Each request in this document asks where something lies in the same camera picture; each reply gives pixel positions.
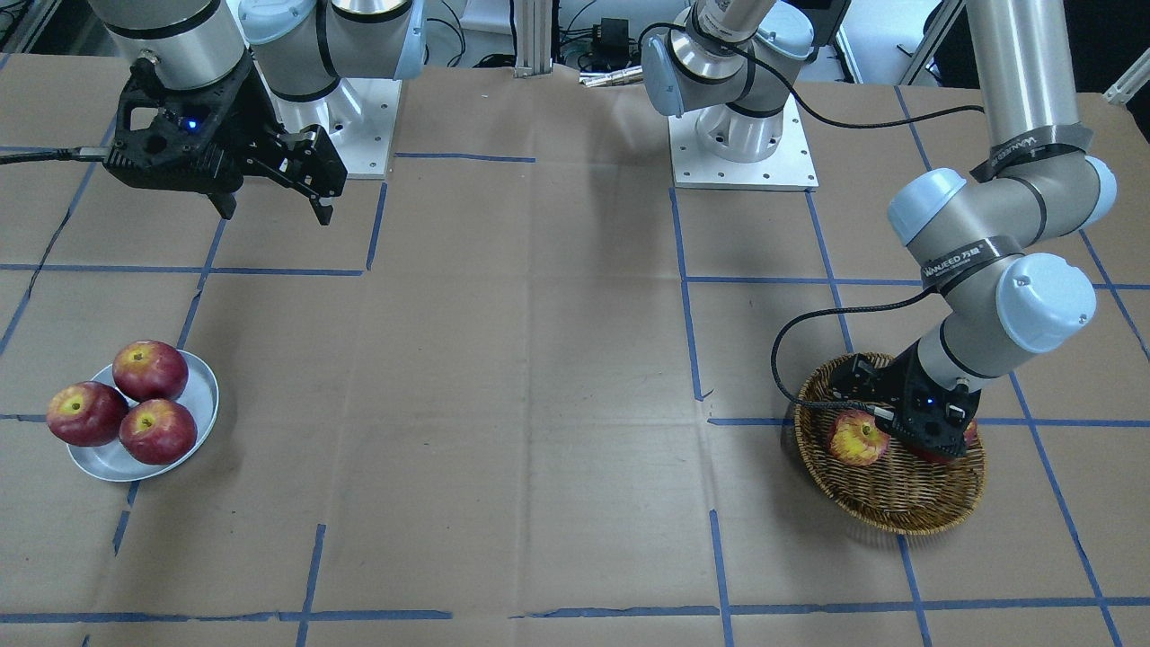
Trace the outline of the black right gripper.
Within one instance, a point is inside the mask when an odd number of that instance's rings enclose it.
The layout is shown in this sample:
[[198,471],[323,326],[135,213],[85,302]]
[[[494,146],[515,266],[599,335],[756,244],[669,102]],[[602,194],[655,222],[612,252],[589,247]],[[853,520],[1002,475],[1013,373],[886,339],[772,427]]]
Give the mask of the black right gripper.
[[308,124],[292,134],[279,123],[250,51],[204,87],[167,87],[159,71],[156,54],[131,63],[106,171],[133,188],[209,197],[225,221],[233,218],[243,180],[263,177],[309,199],[320,226],[332,223],[348,168],[325,128]]

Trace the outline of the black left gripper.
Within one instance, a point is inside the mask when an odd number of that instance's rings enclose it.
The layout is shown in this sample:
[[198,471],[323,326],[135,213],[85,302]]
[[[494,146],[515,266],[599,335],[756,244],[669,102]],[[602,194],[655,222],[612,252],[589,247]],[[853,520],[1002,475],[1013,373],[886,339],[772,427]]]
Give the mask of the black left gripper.
[[829,378],[834,400],[877,405],[890,411],[885,419],[875,414],[880,430],[887,431],[923,460],[958,460],[967,455],[969,423],[975,419],[980,393],[968,386],[952,388],[933,382],[917,357],[917,347],[903,351],[888,365],[877,365],[868,355],[852,355],[834,368]]

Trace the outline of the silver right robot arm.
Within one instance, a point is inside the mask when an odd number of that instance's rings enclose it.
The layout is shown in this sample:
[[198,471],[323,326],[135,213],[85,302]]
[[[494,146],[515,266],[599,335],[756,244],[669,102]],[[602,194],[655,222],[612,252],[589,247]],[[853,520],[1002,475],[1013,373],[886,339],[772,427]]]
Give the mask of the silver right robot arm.
[[368,122],[352,79],[424,63],[420,1],[93,1],[128,61],[102,165],[132,188],[197,193],[221,218],[262,177],[321,225],[348,180],[342,148]]

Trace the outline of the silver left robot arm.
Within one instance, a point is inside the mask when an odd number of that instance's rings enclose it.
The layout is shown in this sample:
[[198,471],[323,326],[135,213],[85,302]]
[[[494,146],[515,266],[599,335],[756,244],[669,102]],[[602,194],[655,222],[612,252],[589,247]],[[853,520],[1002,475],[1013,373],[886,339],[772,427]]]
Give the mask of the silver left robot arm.
[[[933,169],[888,208],[915,259],[923,296],[950,314],[890,364],[851,359],[827,393],[793,394],[798,413],[859,410],[923,459],[967,450],[966,428],[986,385],[1059,348],[1092,319],[1092,283],[1059,255],[1028,247],[1105,216],[1116,176],[1089,155],[1059,1],[969,1],[990,147],[969,175]],[[784,107],[816,47],[813,25],[776,1],[697,1],[638,40],[656,110],[697,113],[702,149],[762,163],[785,143]]]

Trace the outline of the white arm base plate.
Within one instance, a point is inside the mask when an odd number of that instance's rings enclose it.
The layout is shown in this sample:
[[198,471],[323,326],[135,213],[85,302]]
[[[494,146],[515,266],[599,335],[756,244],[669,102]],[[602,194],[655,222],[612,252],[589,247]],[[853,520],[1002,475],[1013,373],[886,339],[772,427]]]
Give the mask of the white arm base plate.
[[668,125],[675,187],[793,192],[820,185],[793,98],[768,118],[720,105],[670,116]]
[[385,180],[399,116],[402,80],[342,79],[332,93],[310,102],[273,97],[288,131],[325,128],[354,180]]

